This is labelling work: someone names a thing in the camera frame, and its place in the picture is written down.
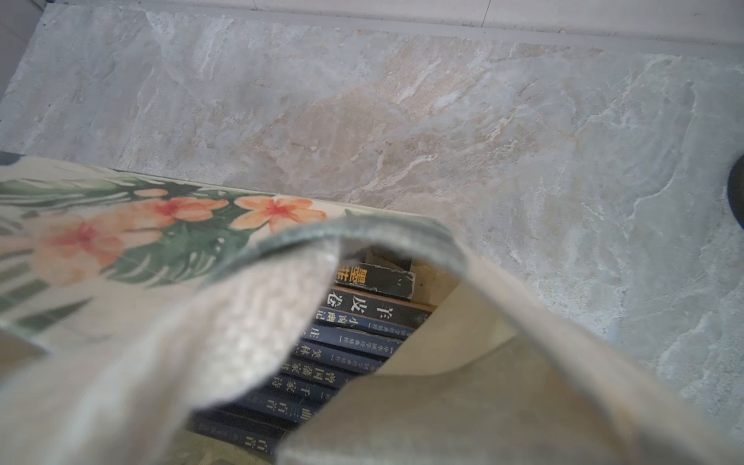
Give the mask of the floral canvas tote bag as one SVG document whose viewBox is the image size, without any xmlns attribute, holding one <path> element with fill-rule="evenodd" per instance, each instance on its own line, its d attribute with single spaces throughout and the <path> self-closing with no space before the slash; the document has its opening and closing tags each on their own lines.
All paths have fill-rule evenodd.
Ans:
<svg viewBox="0 0 744 465">
<path fill-rule="evenodd" d="M 3 153 L 1 257 L 42 281 L 1 327 L 44 356 L 1 384 L 5 464 L 153 464 L 197 410 L 279 371 L 335 267 L 368 245 L 455 277 L 401 355 L 290 436 L 283 463 L 739 464 L 743 449 L 633 362 L 551 313 L 438 223 L 368 209 L 267 232 L 209 233 L 216 257 L 162 290 L 115 284 L 126 252 L 166 234 L 147 213 L 166 182 Z"/>
</svg>

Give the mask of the black microphone stand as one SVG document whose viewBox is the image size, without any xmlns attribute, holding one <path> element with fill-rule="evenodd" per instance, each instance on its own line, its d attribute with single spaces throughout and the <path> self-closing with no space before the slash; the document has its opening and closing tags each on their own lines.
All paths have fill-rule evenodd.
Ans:
<svg viewBox="0 0 744 465">
<path fill-rule="evenodd" d="M 744 228 L 744 155 L 741 155 L 728 174 L 727 198 L 734 219 Z"/>
</svg>

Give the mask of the stack of blue books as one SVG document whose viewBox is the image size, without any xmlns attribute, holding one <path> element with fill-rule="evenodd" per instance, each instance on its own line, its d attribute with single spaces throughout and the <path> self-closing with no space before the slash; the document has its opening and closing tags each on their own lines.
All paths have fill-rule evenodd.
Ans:
<svg viewBox="0 0 744 465">
<path fill-rule="evenodd" d="M 279 371 L 238 401 L 197 412 L 187 429 L 271 457 L 350 381 L 377 371 L 433 312 L 414 302 L 409 259 L 366 250 L 341 263 L 314 320 Z"/>
</svg>

